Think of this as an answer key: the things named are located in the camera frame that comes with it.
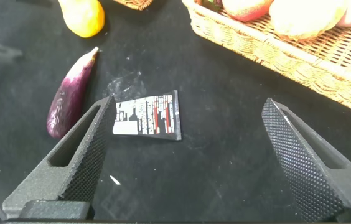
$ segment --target black fabric surface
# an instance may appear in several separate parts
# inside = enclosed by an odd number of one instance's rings
[[[94,201],[103,220],[298,221],[261,109],[270,97],[351,160],[351,109],[195,35],[178,0],[139,12],[101,0],[106,26],[82,39],[56,1],[0,1],[0,204],[55,146],[45,128],[63,77],[94,46],[102,52],[84,110],[113,94],[129,100],[179,91],[182,142],[118,138]],[[113,176],[121,185],[116,185]]]

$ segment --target label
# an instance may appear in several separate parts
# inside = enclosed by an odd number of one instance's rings
[[[178,138],[179,127],[176,116],[178,112],[177,91],[161,96],[149,96],[116,104],[117,116],[113,126],[113,134],[150,135]]]

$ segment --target textured gripper pad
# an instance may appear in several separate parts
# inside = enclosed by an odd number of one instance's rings
[[[98,179],[101,174],[106,154],[106,142],[112,133],[116,118],[116,102],[112,98],[101,105],[102,112],[98,112],[92,126],[94,129],[86,133],[88,138],[82,150],[78,153],[78,160],[73,165],[68,179],[65,181],[60,200],[92,202]]]
[[[303,139],[298,138],[271,99],[264,105],[262,118],[302,218],[307,222],[318,222],[340,213],[342,201],[302,145]]]

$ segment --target yellow pear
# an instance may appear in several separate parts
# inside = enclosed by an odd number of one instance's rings
[[[80,37],[92,37],[102,30],[105,12],[98,0],[58,0],[66,26]]]

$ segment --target eggplant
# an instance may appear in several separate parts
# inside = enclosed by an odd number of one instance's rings
[[[47,118],[47,131],[61,139],[82,115],[83,96],[99,48],[80,57],[62,80]]]

